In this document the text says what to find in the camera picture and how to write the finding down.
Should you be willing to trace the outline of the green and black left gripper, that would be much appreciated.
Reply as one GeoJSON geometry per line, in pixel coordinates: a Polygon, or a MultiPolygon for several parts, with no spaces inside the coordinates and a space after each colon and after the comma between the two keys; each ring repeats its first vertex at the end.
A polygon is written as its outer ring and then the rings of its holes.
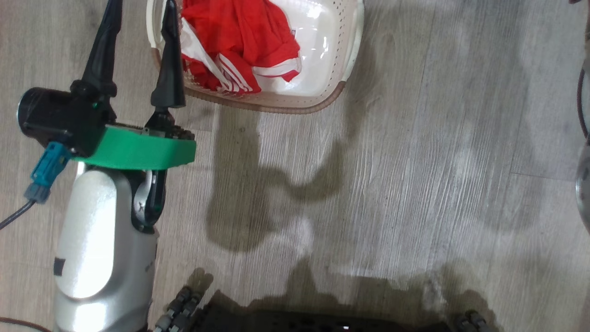
{"type": "MultiPolygon", "coordinates": [[[[72,82],[70,90],[91,99],[115,97],[112,80],[117,35],[122,26],[122,0],[109,0],[95,35],[83,76],[72,82]]],[[[77,162],[116,170],[160,171],[190,164],[195,160],[195,136],[175,124],[169,108],[186,106],[183,59],[180,43],[181,25],[177,3],[164,1],[161,20],[164,49],[159,77],[151,94],[154,113],[144,127],[108,124],[90,157],[74,157],[77,162]]]]}

